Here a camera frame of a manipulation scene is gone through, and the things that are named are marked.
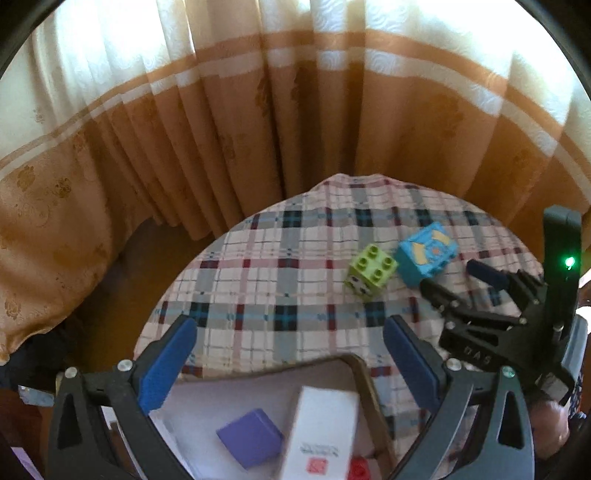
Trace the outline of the person's right hand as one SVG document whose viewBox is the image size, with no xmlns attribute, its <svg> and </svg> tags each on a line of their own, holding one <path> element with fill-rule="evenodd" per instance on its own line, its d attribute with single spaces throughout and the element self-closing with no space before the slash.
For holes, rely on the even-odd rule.
<svg viewBox="0 0 591 480">
<path fill-rule="evenodd" d="M 569 405 L 540 400 L 529 407 L 529 415 L 536 456 L 547 460 L 569 439 Z"/>
</svg>

